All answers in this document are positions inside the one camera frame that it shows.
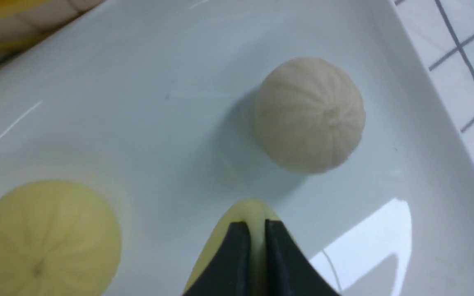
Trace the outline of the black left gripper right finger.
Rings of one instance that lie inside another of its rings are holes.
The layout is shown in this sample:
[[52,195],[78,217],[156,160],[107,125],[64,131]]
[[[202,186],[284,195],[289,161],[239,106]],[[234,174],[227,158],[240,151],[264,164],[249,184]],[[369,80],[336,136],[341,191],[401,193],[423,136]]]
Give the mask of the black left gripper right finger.
[[306,259],[282,221],[265,221],[265,239],[269,296],[339,295]]

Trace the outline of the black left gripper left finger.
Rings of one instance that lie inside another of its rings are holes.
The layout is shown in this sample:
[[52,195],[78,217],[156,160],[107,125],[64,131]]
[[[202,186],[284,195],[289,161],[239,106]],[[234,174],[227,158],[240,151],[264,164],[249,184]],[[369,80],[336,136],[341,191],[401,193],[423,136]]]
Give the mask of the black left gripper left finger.
[[208,238],[184,296],[249,296],[251,235],[245,222],[218,224]]

